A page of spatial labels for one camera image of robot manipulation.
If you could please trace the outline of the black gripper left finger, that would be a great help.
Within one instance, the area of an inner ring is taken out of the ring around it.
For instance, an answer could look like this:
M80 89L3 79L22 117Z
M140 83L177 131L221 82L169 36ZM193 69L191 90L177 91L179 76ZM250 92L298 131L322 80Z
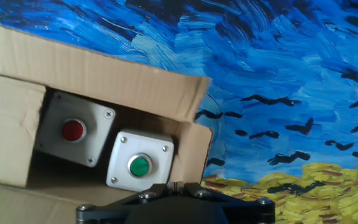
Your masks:
M129 218L140 205L170 196L177 189L176 182L153 184L151 188L108 205L83 204L76 208L76 224L120 223Z

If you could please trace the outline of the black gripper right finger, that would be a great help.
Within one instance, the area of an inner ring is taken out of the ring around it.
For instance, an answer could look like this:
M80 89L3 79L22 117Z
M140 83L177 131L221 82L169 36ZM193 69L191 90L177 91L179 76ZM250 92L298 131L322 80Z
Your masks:
M176 183L176 193L185 199L180 214L185 223L275 223L275 204L267 198L246 202L198 183Z

